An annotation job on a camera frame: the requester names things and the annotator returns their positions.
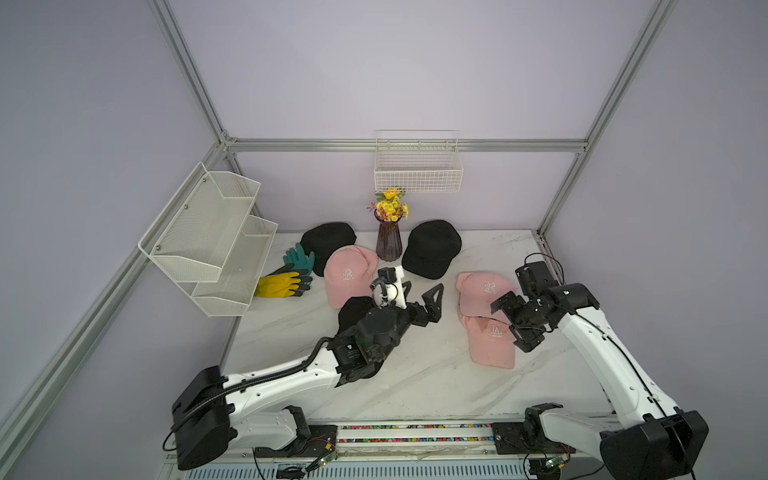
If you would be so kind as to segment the black cap white patch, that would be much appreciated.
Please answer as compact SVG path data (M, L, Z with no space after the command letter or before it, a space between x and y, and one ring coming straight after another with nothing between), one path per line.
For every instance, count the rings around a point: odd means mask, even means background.
M348 299L338 312L337 334L341 334L356 325L370 310L376 307L375 301L368 296Z

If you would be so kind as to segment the pink cap white R logo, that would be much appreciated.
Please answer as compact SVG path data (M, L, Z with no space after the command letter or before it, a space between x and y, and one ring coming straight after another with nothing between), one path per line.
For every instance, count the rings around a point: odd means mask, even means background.
M326 262L324 280L328 303L341 309L351 298L371 297L371 282L379 258L367 248L348 245L337 249Z

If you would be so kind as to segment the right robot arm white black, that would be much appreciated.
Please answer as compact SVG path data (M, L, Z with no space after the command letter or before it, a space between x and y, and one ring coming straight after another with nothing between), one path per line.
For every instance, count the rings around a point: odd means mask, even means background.
M684 411L625 349L599 302L582 284L508 292L491 304L510 322L515 344L530 352L544 328L560 331L596 376L612 413L593 418L556 403L527 408L531 441L548 440L600 460L615 479L673 479L694 474L709 433L700 413Z

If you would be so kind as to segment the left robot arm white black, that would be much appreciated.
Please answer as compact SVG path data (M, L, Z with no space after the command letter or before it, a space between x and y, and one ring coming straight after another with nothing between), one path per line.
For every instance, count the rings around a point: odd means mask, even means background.
M302 452L312 431L291 399L375 376L410 327L441 319L443 293L437 284L420 302L375 305L335 336L320 338L303 359L230 376L217 365L201 370L171 407L178 469L206 465L233 446Z

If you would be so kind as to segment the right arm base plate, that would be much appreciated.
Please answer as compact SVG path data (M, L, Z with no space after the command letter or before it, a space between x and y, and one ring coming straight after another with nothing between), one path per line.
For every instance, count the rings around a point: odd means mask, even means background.
M495 422L491 429L498 455L576 453L573 447L553 442L541 434L529 434L523 422Z

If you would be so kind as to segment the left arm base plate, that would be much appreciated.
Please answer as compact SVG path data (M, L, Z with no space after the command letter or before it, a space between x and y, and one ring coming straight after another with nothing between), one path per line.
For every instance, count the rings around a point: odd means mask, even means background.
M297 437L286 447L273 450L266 447L255 449L261 458L316 458L328 453L337 442L338 426L331 424L309 425L300 429Z

